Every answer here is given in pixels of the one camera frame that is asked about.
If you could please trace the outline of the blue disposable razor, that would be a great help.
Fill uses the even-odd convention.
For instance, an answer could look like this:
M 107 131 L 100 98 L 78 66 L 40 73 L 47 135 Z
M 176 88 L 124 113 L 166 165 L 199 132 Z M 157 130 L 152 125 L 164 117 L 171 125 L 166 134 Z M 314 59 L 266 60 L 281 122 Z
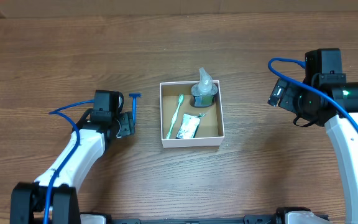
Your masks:
M 133 123 L 136 123 L 136 110 L 137 110 L 137 99 L 142 95 L 140 93 L 130 93 L 129 96 L 132 98 L 132 119 Z

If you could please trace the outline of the green white toothbrush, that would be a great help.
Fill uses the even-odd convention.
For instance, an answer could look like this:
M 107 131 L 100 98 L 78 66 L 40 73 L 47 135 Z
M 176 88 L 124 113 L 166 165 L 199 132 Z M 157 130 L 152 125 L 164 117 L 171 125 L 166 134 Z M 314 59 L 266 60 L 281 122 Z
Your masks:
M 166 138 L 167 139 L 170 139 L 171 138 L 171 135 L 172 135 L 172 131 L 173 131 L 173 127 L 177 121 L 177 117 L 178 117 L 178 112 L 179 112 L 179 109 L 180 109 L 180 106 L 183 104 L 184 102 L 184 99 L 185 99 L 185 96 L 183 94 L 180 94 L 179 97 L 178 97 L 178 101 L 177 101 L 177 108 L 172 116 L 172 120 L 171 120 L 171 124 L 170 124 L 170 128 L 168 130 L 168 133 L 166 135 Z

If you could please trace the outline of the white cardboard box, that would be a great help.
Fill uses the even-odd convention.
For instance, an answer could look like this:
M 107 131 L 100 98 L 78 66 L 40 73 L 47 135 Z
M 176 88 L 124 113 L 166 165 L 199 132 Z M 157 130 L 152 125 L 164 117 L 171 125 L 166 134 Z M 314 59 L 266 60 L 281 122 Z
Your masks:
M 221 91 L 211 106 L 194 107 L 197 81 L 160 84 L 160 126 L 164 148 L 218 147 L 225 137 Z

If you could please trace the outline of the green white soap packet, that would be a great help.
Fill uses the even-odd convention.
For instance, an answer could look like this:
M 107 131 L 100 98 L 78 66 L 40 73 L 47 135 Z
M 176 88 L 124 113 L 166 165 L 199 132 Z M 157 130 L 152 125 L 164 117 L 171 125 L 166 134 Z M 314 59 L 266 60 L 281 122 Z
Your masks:
M 184 114 L 181 126 L 177 132 L 177 139 L 193 139 L 196 136 L 201 119 L 206 116 L 205 113 L 199 115 Z

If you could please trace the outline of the clear soap pump bottle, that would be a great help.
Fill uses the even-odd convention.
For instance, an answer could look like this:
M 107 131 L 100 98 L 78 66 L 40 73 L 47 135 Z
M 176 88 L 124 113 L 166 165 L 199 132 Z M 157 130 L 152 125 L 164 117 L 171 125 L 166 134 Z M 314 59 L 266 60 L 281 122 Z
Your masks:
M 191 105 L 195 108 L 206 108 L 214 103 L 218 88 L 213 83 L 212 77 L 203 67 L 199 69 L 199 73 L 200 81 L 191 87 L 191 94 L 193 96 Z

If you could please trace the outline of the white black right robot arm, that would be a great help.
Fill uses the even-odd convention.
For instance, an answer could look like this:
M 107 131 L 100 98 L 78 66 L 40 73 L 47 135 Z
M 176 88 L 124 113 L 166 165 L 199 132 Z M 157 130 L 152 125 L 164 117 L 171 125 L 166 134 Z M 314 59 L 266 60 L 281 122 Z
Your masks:
M 348 82 L 342 70 L 339 49 L 317 49 L 305 53 L 305 59 L 292 60 L 305 70 L 302 82 L 273 67 L 285 58 L 272 58 L 268 69 L 278 80 L 268 99 L 293 114 L 296 124 L 324 127 L 333 145 L 344 191 L 346 223 L 358 223 L 358 82 Z

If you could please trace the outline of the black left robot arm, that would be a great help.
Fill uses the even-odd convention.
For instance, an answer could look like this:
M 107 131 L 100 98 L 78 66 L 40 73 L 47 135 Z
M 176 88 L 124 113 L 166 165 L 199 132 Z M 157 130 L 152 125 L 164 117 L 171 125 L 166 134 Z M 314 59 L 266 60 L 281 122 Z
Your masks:
M 110 215 L 81 212 L 78 191 L 93 164 L 111 143 L 135 133 L 135 111 L 124 112 L 124 96 L 118 91 L 96 90 L 93 105 L 74 122 L 61 108 L 52 114 L 73 127 L 71 138 L 55 162 L 33 183 L 19 182 L 11 194 L 10 222 L 112 223 Z

